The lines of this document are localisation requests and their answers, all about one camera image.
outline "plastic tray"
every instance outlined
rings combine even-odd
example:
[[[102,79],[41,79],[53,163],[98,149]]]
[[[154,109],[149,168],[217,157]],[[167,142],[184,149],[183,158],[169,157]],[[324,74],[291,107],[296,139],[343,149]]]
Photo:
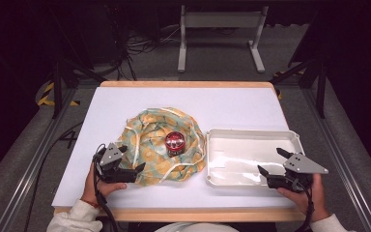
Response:
[[[222,130],[207,133],[207,181],[215,187],[250,186],[267,188],[257,165],[270,174],[283,175],[285,158],[276,148],[304,153],[300,136],[291,130]]]

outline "crumpled fabric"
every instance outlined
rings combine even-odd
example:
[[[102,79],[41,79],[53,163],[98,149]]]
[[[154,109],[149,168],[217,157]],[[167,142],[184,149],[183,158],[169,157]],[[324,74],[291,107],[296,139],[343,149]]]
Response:
[[[185,137],[185,152],[170,158],[165,136],[178,131]],[[167,108],[148,108],[128,120],[117,145],[128,150],[122,158],[122,168],[134,169],[146,162],[137,176],[136,184],[146,187],[164,180],[184,181],[205,166],[205,137],[197,122],[183,111]]]

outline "human hand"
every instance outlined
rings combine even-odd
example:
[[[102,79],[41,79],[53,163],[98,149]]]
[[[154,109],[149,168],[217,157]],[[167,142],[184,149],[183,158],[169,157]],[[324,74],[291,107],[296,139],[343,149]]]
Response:
[[[277,191],[297,204],[299,210],[306,215],[308,210],[308,197],[305,192],[295,193],[285,188],[278,188]],[[321,174],[313,174],[312,201],[315,211],[312,214],[311,221],[314,222],[330,216],[325,206],[325,194]]]
[[[98,199],[96,198],[95,186],[94,186],[94,180],[93,180],[94,171],[95,171],[95,166],[91,164],[90,171],[86,177],[86,183],[84,186],[83,194],[80,197],[80,199],[83,201],[98,205]],[[107,195],[109,195],[111,192],[115,190],[126,189],[127,187],[128,186],[125,183],[107,184],[103,181],[98,181],[98,190],[101,192],[101,194],[104,197],[107,197]]]

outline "sleeve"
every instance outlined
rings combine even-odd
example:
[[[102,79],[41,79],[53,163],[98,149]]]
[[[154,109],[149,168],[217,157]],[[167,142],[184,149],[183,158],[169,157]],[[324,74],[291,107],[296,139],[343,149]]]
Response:
[[[77,200],[69,212],[55,215],[47,226],[47,232],[101,231],[102,224],[96,220],[99,209]]]
[[[336,215],[310,223],[313,232],[348,232],[339,222]]]

